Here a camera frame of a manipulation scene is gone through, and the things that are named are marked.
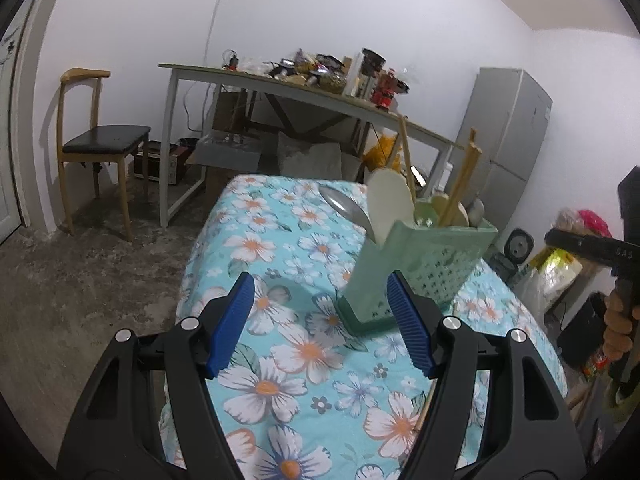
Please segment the right hand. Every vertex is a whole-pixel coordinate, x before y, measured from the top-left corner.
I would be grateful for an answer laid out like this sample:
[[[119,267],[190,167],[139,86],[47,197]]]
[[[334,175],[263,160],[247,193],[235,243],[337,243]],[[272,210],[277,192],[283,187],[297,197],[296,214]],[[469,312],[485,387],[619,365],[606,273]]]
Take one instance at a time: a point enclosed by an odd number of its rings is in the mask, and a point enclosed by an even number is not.
[[[632,322],[629,314],[623,314],[627,306],[617,289],[612,290],[605,298],[603,352],[611,362],[619,361],[632,348]]]

